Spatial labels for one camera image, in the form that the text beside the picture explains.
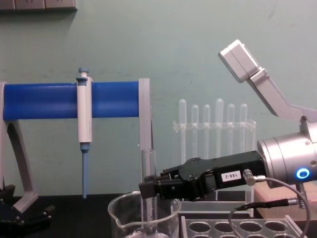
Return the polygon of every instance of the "blue led ring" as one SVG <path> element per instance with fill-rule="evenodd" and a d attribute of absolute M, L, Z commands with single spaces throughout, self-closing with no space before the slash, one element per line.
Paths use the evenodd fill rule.
<path fill-rule="evenodd" d="M 297 178 L 299 179 L 305 179 L 309 176 L 309 170 L 308 169 L 305 169 L 305 168 L 302 168 L 302 169 L 299 169 L 296 173 L 296 176 Z"/>

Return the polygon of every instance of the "robotic arm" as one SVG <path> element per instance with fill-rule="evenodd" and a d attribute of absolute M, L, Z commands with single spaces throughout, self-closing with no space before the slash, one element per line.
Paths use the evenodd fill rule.
<path fill-rule="evenodd" d="M 248 49 L 236 40 L 219 57 L 238 82 L 247 81 L 273 115 L 300 121 L 297 133 L 258 141 L 258 151 L 202 160 L 164 170 L 139 185 L 143 198 L 203 199 L 211 191 L 255 183 L 254 176 L 296 184 L 306 196 L 304 182 L 317 180 L 317 111 L 292 105 L 261 68 Z M 270 188 L 279 186 L 268 181 Z"/>

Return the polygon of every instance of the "glass beaker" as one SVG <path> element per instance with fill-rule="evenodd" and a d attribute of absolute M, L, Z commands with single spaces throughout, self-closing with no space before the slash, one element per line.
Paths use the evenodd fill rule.
<path fill-rule="evenodd" d="M 178 199 L 157 199 L 157 220 L 142 222 L 142 198 L 140 192 L 131 192 L 111 201 L 112 238 L 178 238 Z"/>

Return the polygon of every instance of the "electrical outlet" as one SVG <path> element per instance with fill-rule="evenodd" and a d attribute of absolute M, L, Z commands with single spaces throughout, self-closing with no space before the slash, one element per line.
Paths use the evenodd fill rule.
<path fill-rule="evenodd" d="M 75 0 L 45 0 L 46 9 L 75 8 Z"/>
<path fill-rule="evenodd" d="M 14 0 L 0 0 L 0 11 L 14 9 Z"/>
<path fill-rule="evenodd" d="M 15 0 L 15 9 L 17 10 L 45 9 L 45 3 L 44 3 L 44 0 Z"/>

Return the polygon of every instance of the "light green wall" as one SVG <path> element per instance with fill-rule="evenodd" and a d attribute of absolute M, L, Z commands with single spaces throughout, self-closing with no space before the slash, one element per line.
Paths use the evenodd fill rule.
<path fill-rule="evenodd" d="M 158 168 L 172 165 L 177 102 L 247 103 L 257 138 L 290 133 L 217 54 L 243 41 L 294 104 L 317 109 L 315 0 L 77 0 L 77 13 L 0 16 L 0 78 L 9 83 L 75 82 L 89 67 L 95 81 L 151 78 Z M 40 195 L 81 193 L 76 120 L 23 121 Z M 95 119 L 89 192 L 115 193 L 139 182 L 138 119 Z M 7 183 L 21 182 L 11 149 Z"/>

